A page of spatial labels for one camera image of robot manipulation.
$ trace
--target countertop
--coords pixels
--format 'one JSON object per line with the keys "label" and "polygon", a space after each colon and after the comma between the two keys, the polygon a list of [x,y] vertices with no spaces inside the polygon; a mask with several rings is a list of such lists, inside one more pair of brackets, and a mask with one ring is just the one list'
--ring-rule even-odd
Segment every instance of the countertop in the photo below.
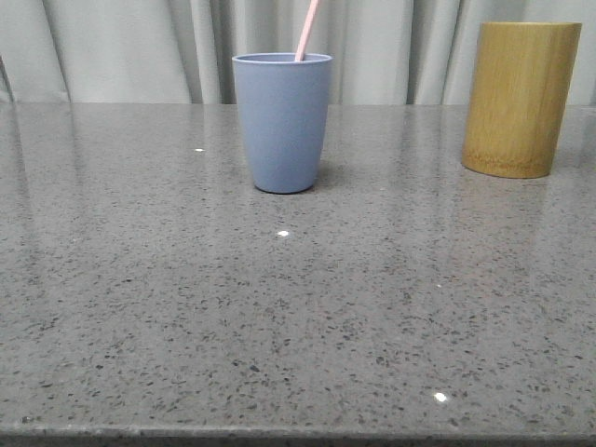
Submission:
{"label": "countertop", "polygon": [[0,444],[595,443],[596,108],[534,180],[466,114],[332,106],[279,196],[235,106],[1,104]]}

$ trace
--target curtain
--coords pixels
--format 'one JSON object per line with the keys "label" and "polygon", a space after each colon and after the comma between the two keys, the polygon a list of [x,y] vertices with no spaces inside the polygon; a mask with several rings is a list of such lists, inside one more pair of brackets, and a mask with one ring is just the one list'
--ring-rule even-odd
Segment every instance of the curtain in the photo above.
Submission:
{"label": "curtain", "polygon": [[[308,0],[0,0],[0,102],[234,102],[230,58],[293,51]],[[332,103],[466,104],[483,21],[580,21],[570,104],[596,104],[594,0],[322,0]]]}

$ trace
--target wooden cylinder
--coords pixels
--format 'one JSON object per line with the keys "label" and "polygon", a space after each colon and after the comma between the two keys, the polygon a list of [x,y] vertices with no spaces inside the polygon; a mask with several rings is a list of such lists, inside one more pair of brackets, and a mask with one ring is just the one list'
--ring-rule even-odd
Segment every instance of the wooden cylinder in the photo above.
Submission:
{"label": "wooden cylinder", "polygon": [[482,24],[465,167],[498,177],[549,175],[580,31],[581,23]]}

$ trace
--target pink straw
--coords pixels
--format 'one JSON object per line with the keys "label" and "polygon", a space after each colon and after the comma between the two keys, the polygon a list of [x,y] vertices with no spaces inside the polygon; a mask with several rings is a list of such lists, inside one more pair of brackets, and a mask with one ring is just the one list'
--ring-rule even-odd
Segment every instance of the pink straw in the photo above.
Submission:
{"label": "pink straw", "polygon": [[313,27],[313,21],[315,20],[317,7],[318,0],[310,0],[310,7],[308,7],[308,12],[306,13],[305,26],[302,29],[302,34],[300,34],[300,43],[298,44],[298,49],[296,49],[296,57],[294,58],[294,61],[296,62],[299,62],[305,58],[306,44],[308,43],[308,38],[310,37],[310,30]]}

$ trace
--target blue cup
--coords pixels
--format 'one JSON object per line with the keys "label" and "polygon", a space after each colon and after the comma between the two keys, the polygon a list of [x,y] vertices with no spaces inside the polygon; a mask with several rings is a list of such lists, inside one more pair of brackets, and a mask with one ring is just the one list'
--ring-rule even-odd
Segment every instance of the blue cup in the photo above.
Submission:
{"label": "blue cup", "polygon": [[332,57],[294,53],[236,56],[242,138],[257,188],[298,193],[317,178],[325,136]]}

